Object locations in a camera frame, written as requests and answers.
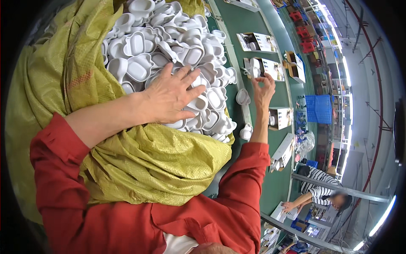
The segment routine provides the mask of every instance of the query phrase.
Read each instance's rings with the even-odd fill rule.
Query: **black and white striped shirt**
[[[338,185],[338,182],[336,181],[336,179],[334,179],[334,177],[324,173],[323,171],[321,171],[319,169],[316,169],[315,167],[310,167],[310,173],[307,177],[313,178],[313,179],[316,179],[319,181],[331,183],[333,185]],[[320,187],[320,186],[317,186],[317,185],[314,185],[314,184],[308,183],[308,182],[302,182],[300,192],[302,194],[306,194],[306,193],[310,192],[311,196],[312,196],[311,201],[313,201],[314,203],[317,203],[317,204],[320,204],[323,206],[327,206],[327,205],[331,204],[331,202],[329,200],[321,199],[322,196],[331,195],[331,193],[333,192],[333,190],[330,190],[328,188]]]

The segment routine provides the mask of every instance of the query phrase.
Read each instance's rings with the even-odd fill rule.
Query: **shirt cuff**
[[[58,113],[40,132],[41,141],[63,161],[73,161],[80,165],[90,152],[88,148]]]

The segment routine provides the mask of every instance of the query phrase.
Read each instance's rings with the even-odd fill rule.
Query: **metal pole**
[[[271,224],[274,227],[277,227],[283,231],[286,231],[290,234],[296,234],[296,236],[300,239],[303,240],[305,242],[307,242],[308,244],[311,244],[313,246],[316,246],[317,248],[326,250],[333,250],[333,251],[337,251],[337,252],[341,252],[341,253],[345,253],[345,254],[357,254],[359,253],[358,251],[354,251],[348,248],[343,248],[341,246],[338,245],[334,245],[325,241],[322,241],[320,239],[317,238],[313,238],[308,236],[305,233],[302,233],[294,228],[291,228],[289,225],[285,225],[282,222],[270,217],[269,215],[261,212],[261,219],[263,219],[264,221],[268,222],[269,224]]]
[[[345,193],[347,193],[348,195],[351,195],[354,197],[359,197],[359,198],[364,198],[364,199],[373,200],[373,201],[377,201],[377,202],[384,202],[384,203],[388,203],[391,200],[387,196],[380,196],[380,195],[366,193],[363,191],[356,191],[356,190],[353,190],[350,188],[342,187],[340,185],[333,185],[331,183],[326,183],[326,182],[323,182],[320,180],[308,178],[306,176],[302,176],[302,175],[298,175],[298,174],[292,174],[292,178],[301,180],[303,182],[309,182],[309,183],[312,183],[312,184],[320,186],[320,187],[325,187],[330,190],[341,190],[341,191],[344,191]]]

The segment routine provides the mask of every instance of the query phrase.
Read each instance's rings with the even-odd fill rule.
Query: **worker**
[[[287,246],[279,252],[279,254],[287,254],[289,250],[293,250],[298,254],[308,254],[307,250],[309,245],[304,241],[289,241],[289,243],[285,243]]]
[[[54,113],[32,140],[37,207],[55,253],[258,253],[259,197],[268,154],[268,107],[275,82],[252,80],[256,118],[250,142],[219,183],[216,199],[202,194],[183,206],[116,202],[88,206],[89,191],[79,166],[90,149],[136,125],[174,123],[195,117],[182,110],[205,91],[191,83],[200,74],[173,64],[144,91],[79,109],[66,117]]]
[[[324,173],[323,171],[310,166],[300,166],[298,168],[297,174],[312,178],[315,180],[323,181],[332,185],[338,185],[339,183],[332,176]],[[352,201],[352,196],[348,195],[342,191],[333,191],[325,187],[317,186],[309,182],[302,182],[300,185],[301,196],[298,197],[294,202],[284,202],[282,206],[284,212],[290,212],[293,208],[298,208],[298,213],[302,208],[314,202],[323,206],[334,207],[339,213],[347,209]]]

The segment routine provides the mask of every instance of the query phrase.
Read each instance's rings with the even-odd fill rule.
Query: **fluorescent light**
[[[346,170],[346,166],[347,166],[348,155],[350,154],[351,138],[352,138],[352,125],[350,125],[350,129],[348,131],[348,146],[347,146],[346,156],[344,157],[343,169],[341,170],[341,179],[339,180],[340,183],[343,180],[344,171]]]
[[[324,7],[325,7],[326,5],[325,5],[325,4],[321,4],[321,3],[319,2],[319,0],[316,0],[316,2],[320,5],[319,9],[320,9],[320,11],[323,13],[323,15],[326,17],[326,21],[327,21],[327,23],[330,25],[331,30],[333,31],[334,39],[336,40],[337,45],[338,45],[338,48],[340,49],[340,52],[341,52],[342,47],[341,47],[341,43],[340,43],[339,37],[338,37],[338,35],[337,35],[337,32],[335,31],[335,28],[333,27],[333,24],[331,23],[330,19],[328,18],[328,13],[327,13],[326,10],[324,9]]]
[[[346,60],[345,56],[343,56],[343,64],[344,64],[344,70],[346,71],[347,85],[350,87],[351,86],[350,72],[348,71],[347,60]]]
[[[355,246],[355,248],[353,250],[357,251],[357,250],[361,249],[362,246],[364,246],[364,242],[360,242],[357,246]]]
[[[386,209],[385,213],[382,215],[382,218],[378,221],[378,223],[376,224],[376,226],[371,230],[371,232],[369,232],[369,236],[373,236],[376,231],[380,228],[380,226],[382,226],[382,224],[385,222],[386,218],[388,217],[393,204],[395,203],[395,199],[396,199],[396,195],[393,197],[391,203],[389,204],[388,208]]]
[[[352,111],[352,106],[353,106],[354,104],[353,104],[353,101],[352,101],[352,93],[350,93],[350,119],[351,119],[351,125],[352,125],[352,119],[353,119],[353,117],[352,117],[352,114],[353,114],[353,111]]]

